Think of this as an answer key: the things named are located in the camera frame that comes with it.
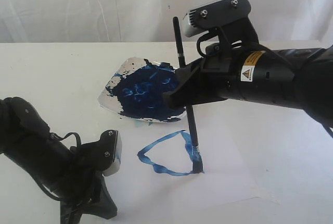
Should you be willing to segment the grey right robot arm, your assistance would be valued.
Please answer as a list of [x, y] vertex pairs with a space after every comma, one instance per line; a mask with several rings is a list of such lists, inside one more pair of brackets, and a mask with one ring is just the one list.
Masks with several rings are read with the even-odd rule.
[[332, 126], [332, 48], [271, 50], [247, 18], [213, 26], [208, 35], [219, 41], [177, 69], [178, 87], [163, 95], [169, 107], [235, 99], [301, 109]]

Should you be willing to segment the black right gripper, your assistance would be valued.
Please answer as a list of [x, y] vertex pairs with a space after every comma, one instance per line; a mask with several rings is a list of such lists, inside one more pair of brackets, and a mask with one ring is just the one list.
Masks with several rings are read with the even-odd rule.
[[179, 85], [162, 94], [176, 109], [237, 99], [262, 104], [295, 104], [296, 67], [278, 51], [259, 43], [249, 18], [209, 29], [201, 37], [218, 37], [205, 57], [175, 71]]

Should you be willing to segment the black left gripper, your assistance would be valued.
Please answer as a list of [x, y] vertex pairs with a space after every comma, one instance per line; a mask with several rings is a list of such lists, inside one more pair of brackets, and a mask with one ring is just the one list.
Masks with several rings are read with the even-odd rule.
[[117, 215], [101, 170], [101, 141], [82, 144], [75, 132], [63, 138], [52, 133], [52, 144], [61, 153], [61, 171], [52, 183], [60, 201], [60, 222], [79, 223], [83, 214], [111, 219]]

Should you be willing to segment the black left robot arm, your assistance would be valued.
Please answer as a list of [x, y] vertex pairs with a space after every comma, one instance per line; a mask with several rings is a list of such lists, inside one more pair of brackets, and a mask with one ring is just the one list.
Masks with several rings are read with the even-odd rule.
[[117, 171], [121, 140], [117, 130], [99, 140], [66, 147], [36, 109], [20, 97], [1, 100], [1, 153], [27, 172], [60, 204], [61, 223], [79, 223], [82, 215], [111, 219], [118, 213], [105, 177]]

